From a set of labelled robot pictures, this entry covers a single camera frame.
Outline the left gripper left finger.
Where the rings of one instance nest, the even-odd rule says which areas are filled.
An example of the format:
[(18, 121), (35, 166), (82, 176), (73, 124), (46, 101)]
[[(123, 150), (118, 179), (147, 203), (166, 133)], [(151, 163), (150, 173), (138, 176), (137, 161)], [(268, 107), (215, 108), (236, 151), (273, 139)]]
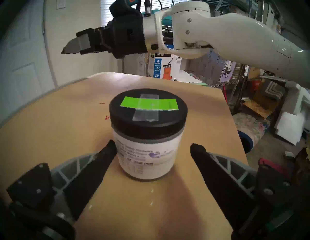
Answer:
[(110, 140), (101, 151), (69, 159), (51, 170), (47, 163), (39, 163), (11, 183), (7, 193), (23, 207), (62, 213), (68, 221), (77, 221), (116, 154), (116, 144)]

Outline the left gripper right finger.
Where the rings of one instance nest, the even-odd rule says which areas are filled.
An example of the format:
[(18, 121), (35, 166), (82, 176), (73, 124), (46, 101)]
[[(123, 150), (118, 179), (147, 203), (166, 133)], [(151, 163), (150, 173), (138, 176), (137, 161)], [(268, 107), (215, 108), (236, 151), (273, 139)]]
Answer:
[(256, 171), (195, 143), (190, 155), (232, 235), (301, 235), (297, 189), (281, 171), (264, 160)]

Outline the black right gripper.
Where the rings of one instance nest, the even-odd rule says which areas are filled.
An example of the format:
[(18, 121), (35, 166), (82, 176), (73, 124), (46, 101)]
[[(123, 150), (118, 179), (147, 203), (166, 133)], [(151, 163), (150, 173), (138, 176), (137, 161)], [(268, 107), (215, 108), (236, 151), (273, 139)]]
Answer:
[(112, 53), (116, 59), (131, 54), (147, 53), (143, 17), (116, 17), (105, 27), (77, 32), (76, 37), (66, 44), (61, 54), (84, 55), (105, 51)]

